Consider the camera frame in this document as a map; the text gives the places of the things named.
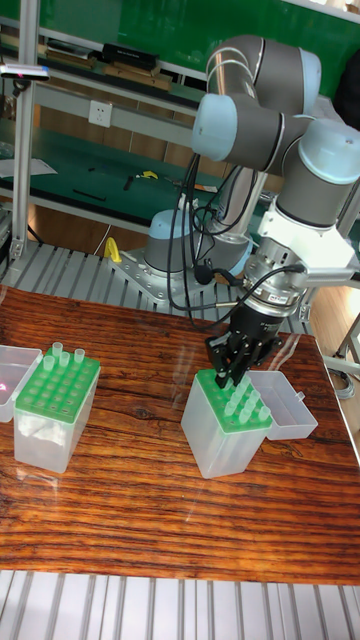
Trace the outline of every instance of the pipette tip box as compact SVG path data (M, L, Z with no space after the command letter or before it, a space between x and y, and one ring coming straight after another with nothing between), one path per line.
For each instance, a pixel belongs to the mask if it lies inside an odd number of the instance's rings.
M243 392L231 384L220 389L215 377L213 369L196 374L181 421L204 478L244 471L272 425L272 416L248 376L243 378ZM254 392L256 402L244 415Z
M15 459L64 473L88 421L100 363L54 343L15 401Z

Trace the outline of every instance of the yellow clamp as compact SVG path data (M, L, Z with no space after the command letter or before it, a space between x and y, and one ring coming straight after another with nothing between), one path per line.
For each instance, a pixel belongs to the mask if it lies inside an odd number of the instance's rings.
M106 245L105 245L104 257L105 258L110 257L113 262L118 262L118 263L122 262L122 259L119 254L119 249L117 248L117 244L114 238L107 239Z
M158 180L159 176L153 171L143 171L141 174L141 178L155 178L155 180Z

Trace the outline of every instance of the electrical socket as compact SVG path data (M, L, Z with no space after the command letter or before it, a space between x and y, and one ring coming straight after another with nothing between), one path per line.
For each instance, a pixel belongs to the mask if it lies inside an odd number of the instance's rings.
M110 127L112 104L91 100L89 122L100 127Z

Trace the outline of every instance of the wood grain surface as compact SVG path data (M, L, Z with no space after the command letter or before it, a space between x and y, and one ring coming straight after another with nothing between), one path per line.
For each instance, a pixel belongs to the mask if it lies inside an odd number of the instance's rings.
M315 340L282 367L313 435L204 480L180 426L203 339L181 317L8 289L1 344L60 340L102 370L62 476L17 463L1 424L0 569L360 584L360 473Z

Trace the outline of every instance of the clear plastic box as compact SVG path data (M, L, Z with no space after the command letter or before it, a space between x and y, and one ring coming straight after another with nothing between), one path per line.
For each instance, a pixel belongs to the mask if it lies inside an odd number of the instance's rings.
M273 417L269 440L307 438L317 421L281 371L249 371L248 375Z
M23 349L0 345L0 421L9 422L14 415L16 397L39 362L40 349Z
M224 431L204 386L199 382L200 371L194 378L181 420L181 426L194 454L201 475L215 478L246 469L271 428L271 418L263 428L259 424L233 433ZM223 391L217 388L216 393Z
M14 436L16 460L64 473L89 418L100 364L84 358L83 350L77 350L83 359L76 362L77 351L60 346L55 357L48 352L16 400ZM46 370L48 363L52 369Z

